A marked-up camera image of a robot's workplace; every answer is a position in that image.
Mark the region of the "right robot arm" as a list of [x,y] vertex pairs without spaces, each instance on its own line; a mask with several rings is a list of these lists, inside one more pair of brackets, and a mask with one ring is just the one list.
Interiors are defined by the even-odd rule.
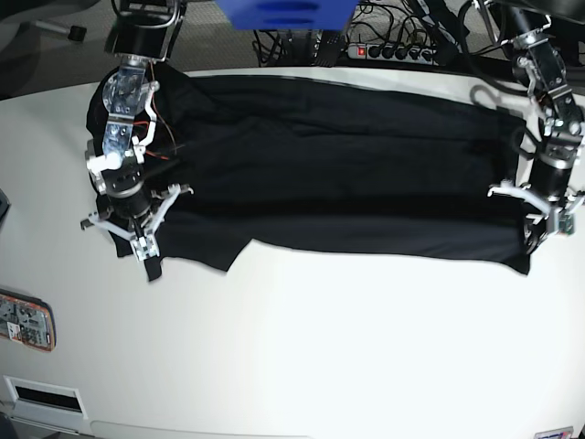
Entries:
[[154,65],[168,58],[186,6],[185,1],[112,2],[115,21],[105,49],[120,65],[103,85],[104,128],[86,152],[91,182],[108,205],[91,213],[81,227],[106,230],[144,250],[154,246],[165,213],[181,193],[174,185],[153,202],[142,171],[160,120],[154,108],[160,88]]

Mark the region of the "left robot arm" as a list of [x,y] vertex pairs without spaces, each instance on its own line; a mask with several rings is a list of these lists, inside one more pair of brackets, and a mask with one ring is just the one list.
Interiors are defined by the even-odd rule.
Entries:
[[507,87],[483,73],[474,64],[465,36],[461,50],[476,77],[503,93],[530,100],[539,118],[540,139],[533,141],[534,152],[518,150],[532,162],[529,180],[521,186],[504,180],[491,186],[487,195],[520,199],[539,212],[547,235],[569,235],[576,211],[584,204],[582,191],[569,191],[572,170],[584,148],[584,113],[567,83],[564,61],[545,33],[551,25],[549,11],[516,4],[501,5],[499,10],[500,26],[511,23],[516,32],[511,37],[500,32],[494,43],[513,46],[515,77],[526,89]]

